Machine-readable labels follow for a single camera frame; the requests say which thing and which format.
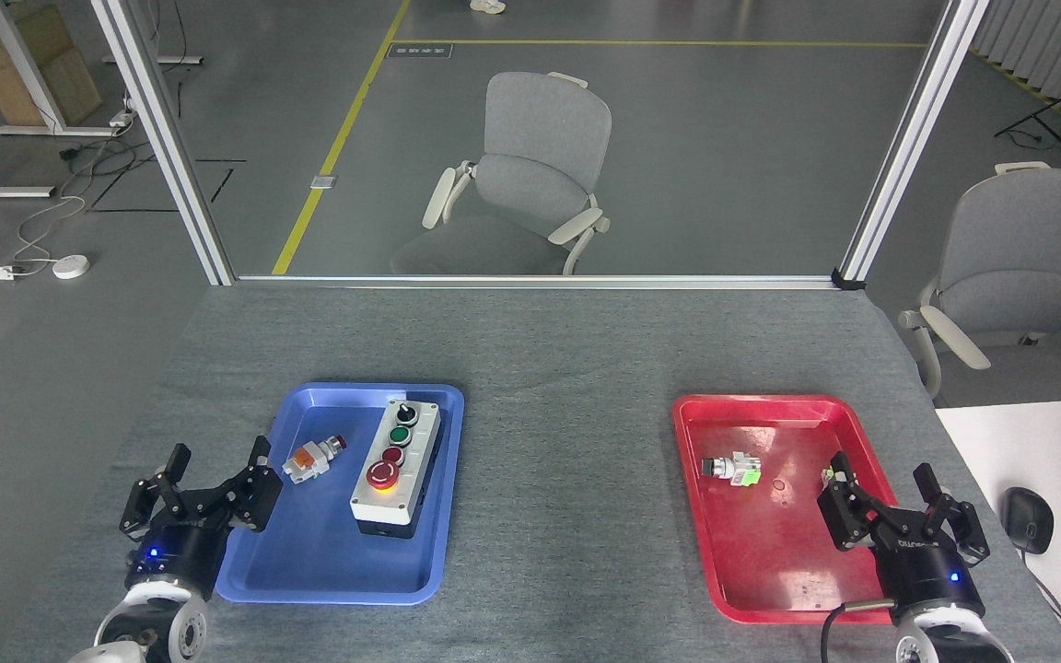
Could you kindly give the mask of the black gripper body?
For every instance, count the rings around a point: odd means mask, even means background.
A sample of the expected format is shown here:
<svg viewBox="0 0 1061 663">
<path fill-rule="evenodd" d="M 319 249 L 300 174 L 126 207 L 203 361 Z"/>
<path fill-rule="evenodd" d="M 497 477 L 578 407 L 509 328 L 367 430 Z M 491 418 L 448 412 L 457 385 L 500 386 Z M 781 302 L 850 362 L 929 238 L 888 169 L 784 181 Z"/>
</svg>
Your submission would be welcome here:
<svg viewBox="0 0 1061 663">
<path fill-rule="evenodd" d="M 893 601 L 892 620 L 939 607 L 985 616 L 985 605 L 954 542 L 881 546 L 872 549 L 881 591 Z"/>
<path fill-rule="evenodd" d="M 179 520 L 158 514 L 138 549 L 131 553 L 123 586 L 176 582 L 210 600 L 231 531 L 230 525 L 215 518 Z"/>
</svg>

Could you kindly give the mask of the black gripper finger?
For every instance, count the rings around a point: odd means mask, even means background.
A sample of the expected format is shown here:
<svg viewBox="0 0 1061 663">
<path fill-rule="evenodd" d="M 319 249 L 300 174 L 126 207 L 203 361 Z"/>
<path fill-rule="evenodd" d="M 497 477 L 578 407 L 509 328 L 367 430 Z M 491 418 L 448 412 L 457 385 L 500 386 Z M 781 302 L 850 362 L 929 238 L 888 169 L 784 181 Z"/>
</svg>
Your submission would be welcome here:
<svg viewBox="0 0 1061 663">
<path fill-rule="evenodd" d="M 932 471 L 930 463 L 919 463 L 914 470 L 914 479 L 919 494 L 927 503 L 923 536 L 928 541 L 939 541 L 943 525 L 947 523 L 950 537 L 966 563 L 977 565 L 985 561 L 990 549 L 975 506 L 947 494 L 946 488 L 940 485 Z"/>
<path fill-rule="evenodd" d="M 220 484 L 209 499 L 209 514 L 218 514 L 229 528 L 243 526 L 263 533 L 281 494 L 283 483 L 269 463 L 268 437 L 257 436 L 247 466 L 234 477 Z"/>
<path fill-rule="evenodd" d="M 834 453 L 828 469 L 822 471 L 822 481 L 817 505 L 836 549 L 843 553 L 858 545 L 872 547 L 870 536 L 879 528 L 892 536 L 901 533 L 901 523 L 892 514 L 892 508 L 858 485 L 843 450 Z"/>
<path fill-rule="evenodd" d="M 126 534 L 131 541 L 136 541 L 135 534 L 146 529 L 152 523 L 153 508 L 158 500 L 163 501 L 164 507 L 173 518 L 184 518 L 188 514 L 178 482 L 182 478 L 191 456 L 188 446 L 174 444 L 161 470 L 156 471 L 150 479 L 136 479 L 131 487 L 129 499 L 122 509 L 119 531 Z"/>
</svg>

